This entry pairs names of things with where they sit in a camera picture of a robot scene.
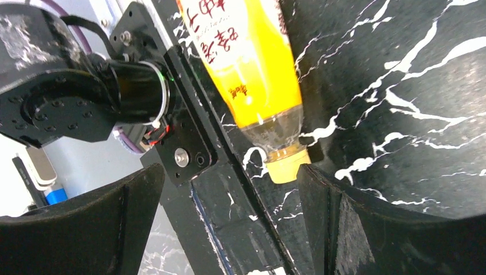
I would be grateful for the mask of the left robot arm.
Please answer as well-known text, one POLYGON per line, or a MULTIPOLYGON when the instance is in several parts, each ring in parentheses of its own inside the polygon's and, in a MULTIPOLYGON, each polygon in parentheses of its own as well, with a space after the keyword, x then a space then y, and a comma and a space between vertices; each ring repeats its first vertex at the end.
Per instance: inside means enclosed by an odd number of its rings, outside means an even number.
POLYGON ((169 131, 170 84, 155 60, 125 60, 99 25, 20 3, 1 4, 1 135, 41 148, 95 143, 118 126, 169 131))

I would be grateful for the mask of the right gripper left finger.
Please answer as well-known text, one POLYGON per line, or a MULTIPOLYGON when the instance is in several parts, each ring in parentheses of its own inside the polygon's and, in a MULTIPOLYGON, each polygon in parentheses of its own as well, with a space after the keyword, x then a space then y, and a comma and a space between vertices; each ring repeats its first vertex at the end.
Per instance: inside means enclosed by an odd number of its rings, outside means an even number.
POLYGON ((153 164, 20 217, 1 218, 2 274, 137 274, 164 185, 153 164))

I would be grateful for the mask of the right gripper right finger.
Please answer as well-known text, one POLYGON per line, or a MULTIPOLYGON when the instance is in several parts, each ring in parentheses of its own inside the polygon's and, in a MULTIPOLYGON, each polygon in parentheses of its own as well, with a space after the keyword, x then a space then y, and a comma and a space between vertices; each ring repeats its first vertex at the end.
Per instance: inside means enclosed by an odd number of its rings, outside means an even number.
POLYGON ((485 215, 406 210, 311 164, 297 185, 315 274, 485 273, 485 215))

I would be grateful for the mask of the yellow juice bottle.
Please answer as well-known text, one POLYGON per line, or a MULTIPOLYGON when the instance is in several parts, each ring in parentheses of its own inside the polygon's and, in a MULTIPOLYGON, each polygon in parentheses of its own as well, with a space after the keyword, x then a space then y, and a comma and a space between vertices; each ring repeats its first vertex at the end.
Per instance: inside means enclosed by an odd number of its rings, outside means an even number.
POLYGON ((178 1, 214 85, 275 184, 310 158, 299 142, 303 102, 278 1, 178 1))

